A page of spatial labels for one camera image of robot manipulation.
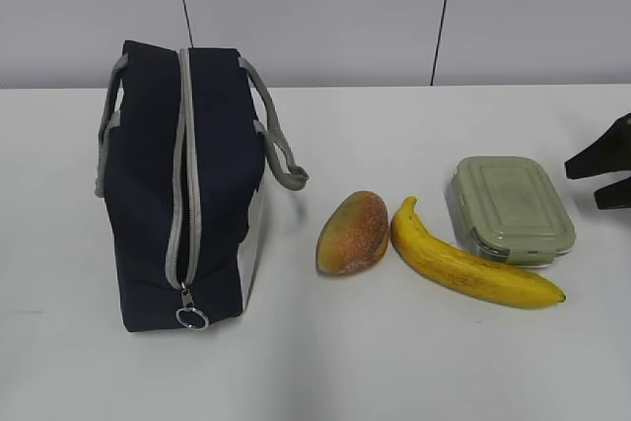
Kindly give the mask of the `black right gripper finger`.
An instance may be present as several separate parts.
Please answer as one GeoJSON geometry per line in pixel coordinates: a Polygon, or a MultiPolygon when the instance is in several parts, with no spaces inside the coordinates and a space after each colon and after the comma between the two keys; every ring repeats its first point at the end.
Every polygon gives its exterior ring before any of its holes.
{"type": "Polygon", "coordinates": [[[569,179],[629,170],[629,113],[616,119],[593,144],[565,163],[566,177],[569,179]]]}
{"type": "Polygon", "coordinates": [[[598,189],[594,198],[600,210],[630,209],[631,177],[598,189]]]}

